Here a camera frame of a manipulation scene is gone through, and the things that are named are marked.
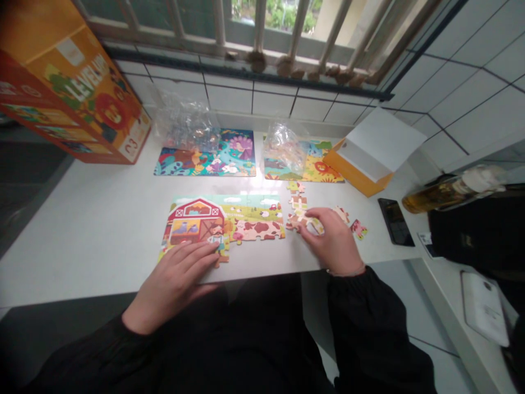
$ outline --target cardboard box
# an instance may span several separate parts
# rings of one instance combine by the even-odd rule
[[[384,190],[426,135],[382,108],[374,109],[323,159],[365,196]]]
[[[69,0],[5,3],[0,112],[85,163],[134,164],[151,128]]]

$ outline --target bottle cap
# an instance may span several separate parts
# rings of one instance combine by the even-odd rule
[[[495,165],[479,165],[466,170],[461,179],[473,191],[482,193],[507,183],[507,172]]]

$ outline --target box lid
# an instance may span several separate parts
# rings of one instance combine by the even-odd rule
[[[346,139],[389,171],[395,172],[427,137],[377,107],[346,136]]]

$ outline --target hand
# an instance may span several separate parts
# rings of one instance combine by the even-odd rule
[[[159,261],[122,315],[131,331],[148,335],[182,311],[192,301],[218,285],[197,285],[219,255],[218,242],[191,241],[174,246]]]
[[[312,208],[306,211],[306,216],[318,218],[323,224],[324,234],[313,235],[302,224],[299,225],[299,234],[332,274],[359,275],[365,271],[354,235],[337,213],[329,208]]]

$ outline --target black jacket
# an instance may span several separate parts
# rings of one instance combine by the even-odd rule
[[[302,329],[294,324],[300,320],[304,327],[302,314],[279,318],[276,306],[275,319],[257,321],[253,308],[233,308],[205,333],[175,338],[134,334],[119,315],[52,354],[24,390],[436,392],[430,357],[409,342],[403,303],[371,268],[357,277],[331,277],[328,296],[340,371],[335,388],[301,345]]]

